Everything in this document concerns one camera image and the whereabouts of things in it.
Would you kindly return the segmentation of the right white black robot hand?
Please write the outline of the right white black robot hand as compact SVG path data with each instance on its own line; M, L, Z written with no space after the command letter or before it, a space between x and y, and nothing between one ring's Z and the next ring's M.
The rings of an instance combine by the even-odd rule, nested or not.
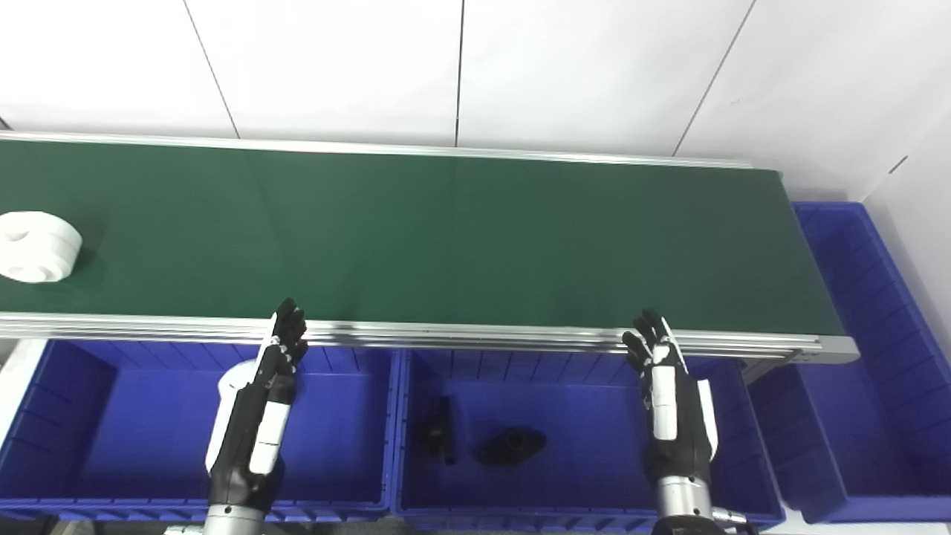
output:
M718 431L709 381L690 374L675 332L653 308L633 319L622 342L646 410L642 459L649 483L681 477L710 484Z

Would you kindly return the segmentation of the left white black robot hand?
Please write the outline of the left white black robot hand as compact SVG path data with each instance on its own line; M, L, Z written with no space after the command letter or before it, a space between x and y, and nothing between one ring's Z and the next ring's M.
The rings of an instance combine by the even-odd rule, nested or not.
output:
M307 352L305 312L286 298L270 318L256 358L236 366L237 383L221 396L207 471L208 505L220 511L273 507L285 477L283 435Z

